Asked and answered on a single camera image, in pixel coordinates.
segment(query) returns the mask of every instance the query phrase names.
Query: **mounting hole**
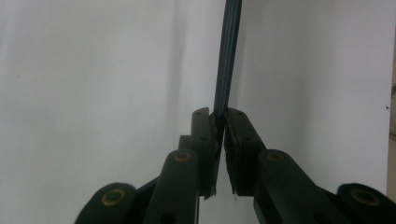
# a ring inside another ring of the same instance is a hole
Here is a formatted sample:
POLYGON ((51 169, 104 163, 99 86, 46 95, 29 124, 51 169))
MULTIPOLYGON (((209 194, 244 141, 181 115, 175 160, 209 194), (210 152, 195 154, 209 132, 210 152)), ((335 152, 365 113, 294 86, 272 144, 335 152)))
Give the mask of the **mounting hole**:
POLYGON ((324 212, 314 213, 314 220, 320 224, 332 224, 332 219, 324 212))
POLYGON ((172 212, 164 213, 161 216, 161 218, 160 218, 160 222, 162 224, 174 224, 174 223, 176 223, 177 222, 177 218, 176 218, 175 213, 172 213, 172 212))
POLYGON ((110 190, 102 196, 102 204, 106 206, 115 205, 122 201, 122 199, 125 198, 125 195, 126 192, 123 189, 110 190))
POLYGON ((352 189, 350 194, 356 201, 366 205, 379 206, 381 204, 381 201, 375 194, 365 189, 352 189))
POLYGON ((283 161, 285 157, 279 152, 270 152, 267 154, 267 159, 270 161, 283 161))
POLYGON ((175 155, 175 161, 189 161, 190 158, 191 158, 191 155, 188 152, 178 152, 175 155))

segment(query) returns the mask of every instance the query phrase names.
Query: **screw hole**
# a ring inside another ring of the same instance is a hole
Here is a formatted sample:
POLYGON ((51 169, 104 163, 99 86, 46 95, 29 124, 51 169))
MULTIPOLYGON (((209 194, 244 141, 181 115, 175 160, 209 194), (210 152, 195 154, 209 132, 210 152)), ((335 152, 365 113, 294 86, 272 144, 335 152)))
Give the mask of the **screw hole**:
POLYGON ((102 196, 102 204, 106 206, 112 206, 120 201, 126 196, 126 192, 123 189, 113 189, 108 191, 102 196))
POLYGON ((379 206, 381 201, 372 192, 365 189, 353 189, 350 191, 352 197, 363 204, 370 206, 379 206))
POLYGON ((167 212, 161 216, 160 221, 162 224, 174 224, 177 222, 177 218, 174 213, 167 212))
POLYGON ((285 158, 278 152, 270 152, 267 154, 267 159, 270 161, 283 161, 285 158))
POLYGON ((179 152, 175 155, 175 161, 189 161, 191 158, 188 152, 179 152))

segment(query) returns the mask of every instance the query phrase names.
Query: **thin rod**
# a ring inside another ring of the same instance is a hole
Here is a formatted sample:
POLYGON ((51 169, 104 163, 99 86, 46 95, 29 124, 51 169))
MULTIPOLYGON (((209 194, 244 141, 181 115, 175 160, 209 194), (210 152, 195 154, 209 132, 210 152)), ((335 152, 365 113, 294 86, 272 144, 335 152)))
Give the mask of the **thin rod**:
POLYGON ((224 113, 228 108, 228 100, 230 98, 231 81, 233 78, 233 62, 235 59, 236 43, 238 40, 241 8, 242 0, 226 1, 221 32, 218 80, 216 84, 215 105, 213 111, 216 117, 216 126, 220 141, 222 141, 224 133, 224 113))

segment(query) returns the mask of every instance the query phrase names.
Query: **white wall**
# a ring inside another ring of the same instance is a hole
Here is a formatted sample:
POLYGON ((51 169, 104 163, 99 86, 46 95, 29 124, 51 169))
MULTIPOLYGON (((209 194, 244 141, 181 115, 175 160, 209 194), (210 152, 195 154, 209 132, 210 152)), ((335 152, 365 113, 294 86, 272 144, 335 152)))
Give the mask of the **white wall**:
MULTIPOLYGON (((0 223, 71 223, 213 107, 223 1, 0 1, 0 223)), ((385 192, 392 0, 245 1, 230 106, 330 191, 385 192)), ((225 164, 200 223, 257 223, 225 164)))

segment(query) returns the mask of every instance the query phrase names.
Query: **black plastic part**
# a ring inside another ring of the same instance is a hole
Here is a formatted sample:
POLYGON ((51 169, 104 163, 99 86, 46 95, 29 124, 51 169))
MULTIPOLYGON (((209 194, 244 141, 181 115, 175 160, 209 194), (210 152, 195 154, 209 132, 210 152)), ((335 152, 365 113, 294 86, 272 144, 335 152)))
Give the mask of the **black plastic part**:
POLYGON ((191 148, 191 136, 181 135, 178 140, 178 149, 190 149, 191 148))
POLYGON ((195 224, 198 222, 198 156, 180 149, 165 161, 144 224, 195 224))
POLYGON ((288 154, 268 149, 259 160, 260 180, 284 223, 348 223, 288 154))
POLYGON ((221 144, 224 133, 224 113, 228 107, 231 81, 233 78, 233 62, 238 40, 239 22, 241 18, 242 0, 227 0, 221 32, 219 53, 218 80, 216 84, 214 115, 221 144))
POLYGON ((394 224, 396 204, 381 192, 361 184, 345 184, 338 188, 341 208, 352 223, 394 224))
POLYGON ((256 189, 253 206, 260 224, 283 223, 280 214, 276 210, 274 202, 260 180, 256 182, 256 189))
POLYGON ((254 196, 257 160, 266 147, 244 112, 229 108, 225 117, 224 148, 233 192, 254 196))
MULTIPOLYGON (((180 146, 187 146, 187 137, 181 137, 180 146)), ((216 194, 220 147, 216 141, 214 117, 209 116, 208 108, 192 113, 191 150, 199 157, 200 195, 209 198, 216 194)))
POLYGON ((146 215, 147 209, 149 207, 149 202, 151 201, 151 196, 152 193, 155 190, 155 186, 157 185, 158 177, 155 179, 149 181, 147 184, 144 186, 140 187, 136 191, 136 199, 135 201, 135 208, 137 208, 139 212, 139 220, 141 220, 139 223, 143 221, 143 218, 146 215))
POLYGON ((128 184, 107 185, 92 196, 81 210, 76 224, 139 223, 140 215, 135 205, 136 190, 128 184))

